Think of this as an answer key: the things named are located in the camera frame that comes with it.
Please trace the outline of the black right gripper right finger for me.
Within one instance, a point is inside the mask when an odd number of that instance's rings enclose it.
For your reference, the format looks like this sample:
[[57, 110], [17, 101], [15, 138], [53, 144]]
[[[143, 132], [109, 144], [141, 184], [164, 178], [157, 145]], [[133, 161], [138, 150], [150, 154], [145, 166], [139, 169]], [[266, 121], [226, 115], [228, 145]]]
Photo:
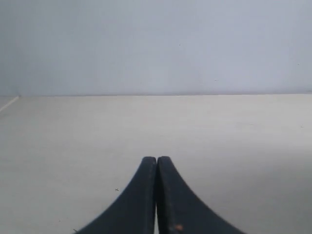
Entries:
[[243, 233], [200, 200], [168, 156], [157, 160], [156, 210], [160, 234]]

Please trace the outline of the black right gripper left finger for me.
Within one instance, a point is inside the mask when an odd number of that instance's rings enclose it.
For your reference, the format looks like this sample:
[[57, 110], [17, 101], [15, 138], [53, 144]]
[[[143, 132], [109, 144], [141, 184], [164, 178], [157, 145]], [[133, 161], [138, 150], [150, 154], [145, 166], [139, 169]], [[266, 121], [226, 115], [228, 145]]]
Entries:
[[133, 178], [100, 216], [78, 234], [153, 234], [156, 159], [144, 157]]

